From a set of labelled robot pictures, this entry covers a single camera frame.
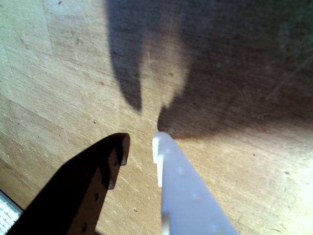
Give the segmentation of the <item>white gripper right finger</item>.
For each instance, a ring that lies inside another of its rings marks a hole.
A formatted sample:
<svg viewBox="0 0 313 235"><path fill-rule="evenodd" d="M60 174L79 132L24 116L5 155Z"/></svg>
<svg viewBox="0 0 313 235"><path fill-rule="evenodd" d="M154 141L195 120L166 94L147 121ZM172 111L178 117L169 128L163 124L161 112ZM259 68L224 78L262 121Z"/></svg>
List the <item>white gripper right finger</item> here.
<svg viewBox="0 0 313 235"><path fill-rule="evenodd" d="M162 189L163 235L236 235L237 231L176 141L153 136L153 162Z"/></svg>

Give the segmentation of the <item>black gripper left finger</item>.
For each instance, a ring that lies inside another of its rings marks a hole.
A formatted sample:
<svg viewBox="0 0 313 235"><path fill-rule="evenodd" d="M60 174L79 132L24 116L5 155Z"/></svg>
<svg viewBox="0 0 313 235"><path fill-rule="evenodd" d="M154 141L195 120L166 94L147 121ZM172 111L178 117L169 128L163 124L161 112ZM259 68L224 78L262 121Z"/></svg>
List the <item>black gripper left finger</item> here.
<svg viewBox="0 0 313 235"><path fill-rule="evenodd" d="M108 190L126 165L130 135L115 133L63 164L9 235L94 235Z"/></svg>

